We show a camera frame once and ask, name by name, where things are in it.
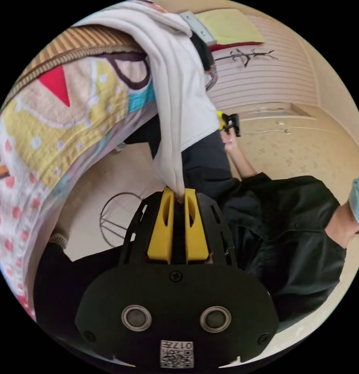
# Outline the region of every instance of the person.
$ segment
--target person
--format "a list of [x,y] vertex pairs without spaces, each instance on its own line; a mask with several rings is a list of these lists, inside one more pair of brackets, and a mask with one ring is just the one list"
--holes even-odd
[[[125,140],[143,142],[155,157],[158,116]],[[241,180],[232,176],[228,156]],[[348,242],[359,231],[359,179],[343,205],[312,176],[272,180],[252,167],[232,129],[229,134],[217,130],[189,147],[182,162],[185,187],[216,200],[223,212],[238,266],[269,291],[279,331],[321,306],[338,284]],[[117,265],[120,248],[71,261],[66,246],[64,228],[56,228],[40,260],[33,297],[44,331],[76,345],[83,344],[74,324],[82,295],[98,275]]]

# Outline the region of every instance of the qr code sticker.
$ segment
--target qr code sticker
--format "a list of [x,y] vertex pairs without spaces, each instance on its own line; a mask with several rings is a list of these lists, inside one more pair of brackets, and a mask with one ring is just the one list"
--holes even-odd
[[190,369],[194,367],[193,342],[162,340],[160,366],[168,369]]

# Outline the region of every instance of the black jacket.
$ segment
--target black jacket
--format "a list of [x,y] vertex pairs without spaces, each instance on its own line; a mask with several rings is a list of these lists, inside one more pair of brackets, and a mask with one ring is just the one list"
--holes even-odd
[[324,231],[339,206],[330,190],[311,176],[271,180],[260,173],[239,182],[219,169],[196,169],[188,173],[191,183],[217,200],[238,265],[269,291],[279,331],[320,307],[338,284],[346,256]]

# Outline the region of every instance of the black pants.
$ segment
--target black pants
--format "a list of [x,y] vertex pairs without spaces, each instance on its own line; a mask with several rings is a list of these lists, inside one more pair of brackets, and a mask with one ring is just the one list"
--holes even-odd
[[[160,138],[160,122],[155,116],[125,142],[148,142],[154,158]],[[182,152],[182,163],[185,187],[216,200],[235,184],[218,131]],[[74,324],[78,305],[92,281],[117,265],[119,252],[117,247],[71,261],[60,246],[47,245],[38,266],[33,295],[37,323],[44,331],[72,345],[83,346]]]

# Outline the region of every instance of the sneaker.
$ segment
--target sneaker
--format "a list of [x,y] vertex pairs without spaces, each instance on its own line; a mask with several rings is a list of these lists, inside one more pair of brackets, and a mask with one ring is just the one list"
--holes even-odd
[[59,245],[65,251],[68,245],[68,236],[65,231],[55,227],[48,242]]
[[126,147],[126,144],[124,142],[122,142],[111,153],[113,155],[116,155],[116,154],[120,153],[125,147]]

